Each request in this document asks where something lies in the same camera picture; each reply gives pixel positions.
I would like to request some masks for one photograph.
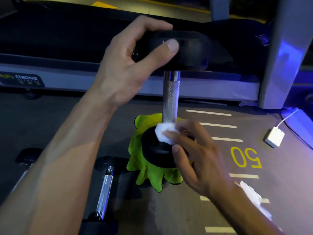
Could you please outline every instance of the microfiber cloth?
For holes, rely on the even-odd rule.
[[[131,155],[127,170],[140,170],[136,184],[141,185],[145,179],[149,179],[151,185],[157,192],[162,191],[163,177],[171,184],[180,184],[183,182],[182,176],[177,168],[161,168],[152,165],[142,154],[141,137],[144,131],[150,127],[156,126],[162,122],[162,114],[139,115],[135,119],[136,131],[128,147],[128,152]]]

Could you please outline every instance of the painted number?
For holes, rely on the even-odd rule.
[[[244,161],[243,164],[239,164],[239,162],[237,161],[236,157],[235,157],[235,154],[234,154],[234,150],[238,150],[240,152],[240,155]],[[257,152],[254,150],[254,149],[251,149],[251,148],[246,148],[245,149],[245,154],[246,154],[246,157],[253,161],[253,162],[257,162],[258,164],[257,165],[251,165],[252,168],[261,168],[262,169],[262,165],[261,165],[261,162],[260,162],[260,158],[251,158],[248,154],[248,151],[252,151],[254,154],[257,154]],[[232,154],[232,157],[233,157],[233,160],[234,162],[237,164],[237,166],[239,167],[246,167],[247,166],[247,160],[245,158],[245,155],[244,153],[242,152],[242,150],[238,147],[232,147],[231,150],[230,150],[231,154]]]

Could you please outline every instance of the black dumbbell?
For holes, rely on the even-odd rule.
[[[40,154],[42,153],[43,149],[38,148],[27,148],[23,149],[18,156],[15,159],[15,163],[19,164],[20,166],[23,166],[26,168],[26,171],[22,174],[18,182],[15,184],[13,189],[11,190],[11,193],[16,189],[19,182],[25,177],[27,174],[29,168],[37,161]]]
[[[110,197],[113,176],[127,172],[128,159],[100,157],[95,162],[95,170],[104,174],[96,211],[82,221],[79,235],[114,235],[118,232],[119,222],[105,216]]]
[[[140,61],[152,50],[169,39],[176,39],[179,51],[176,56],[159,70],[164,70],[163,114],[162,122],[176,123],[180,71],[202,71],[208,66],[211,41],[199,32],[193,31],[158,31],[147,33],[137,43]],[[148,162],[162,168],[175,168],[171,145],[159,142],[155,135],[155,126],[142,135],[142,153]]]

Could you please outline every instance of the cotton pad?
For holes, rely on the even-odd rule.
[[[168,144],[173,145],[174,142],[163,134],[163,132],[166,130],[179,133],[179,131],[177,129],[175,129],[175,123],[170,123],[170,122],[157,124],[156,129],[154,131],[155,131],[156,136],[160,142],[166,142]]]

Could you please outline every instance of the dumbbell handle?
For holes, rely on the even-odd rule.
[[[105,172],[105,176],[103,179],[102,188],[101,188],[97,210],[96,210],[97,218],[100,221],[104,220],[104,215],[106,212],[106,208],[108,206],[108,200],[109,200],[112,181],[113,181],[113,172],[114,172],[114,167],[109,166]]]
[[[179,97],[180,71],[165,71],[163,82],[162,122],[176,123]]]

